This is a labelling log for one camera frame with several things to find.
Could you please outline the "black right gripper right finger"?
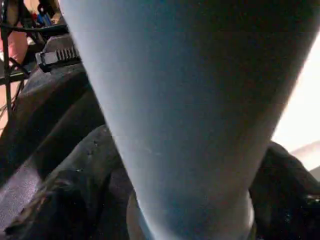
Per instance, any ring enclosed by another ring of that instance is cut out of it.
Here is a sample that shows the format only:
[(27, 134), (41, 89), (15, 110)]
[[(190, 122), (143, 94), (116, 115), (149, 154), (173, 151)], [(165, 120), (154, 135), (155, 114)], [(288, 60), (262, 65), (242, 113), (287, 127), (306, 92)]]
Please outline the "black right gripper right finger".
[(320, 183), (280, 144), (269, 144), (249, 193), (257, 240), (320, 238)]

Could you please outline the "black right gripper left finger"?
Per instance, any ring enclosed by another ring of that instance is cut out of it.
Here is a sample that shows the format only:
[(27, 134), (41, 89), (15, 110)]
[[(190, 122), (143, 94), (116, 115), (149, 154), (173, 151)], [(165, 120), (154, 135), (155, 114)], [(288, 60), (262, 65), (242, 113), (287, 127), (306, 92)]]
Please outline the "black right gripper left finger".
[(126, 240), (126, 202), (112, 178), (122, 160), (107, 126), (91, 131), (5, 229), (7, 240)]

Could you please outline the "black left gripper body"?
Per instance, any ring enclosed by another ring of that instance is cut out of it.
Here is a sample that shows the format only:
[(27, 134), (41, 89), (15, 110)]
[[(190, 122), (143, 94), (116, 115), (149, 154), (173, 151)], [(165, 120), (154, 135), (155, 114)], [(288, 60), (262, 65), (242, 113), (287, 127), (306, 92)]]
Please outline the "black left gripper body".
[(45, 73), (53, 69), (81, 63), (79, 51), (71, 35), (52, 36), (41, 52), (35, 54), (35, 61)]

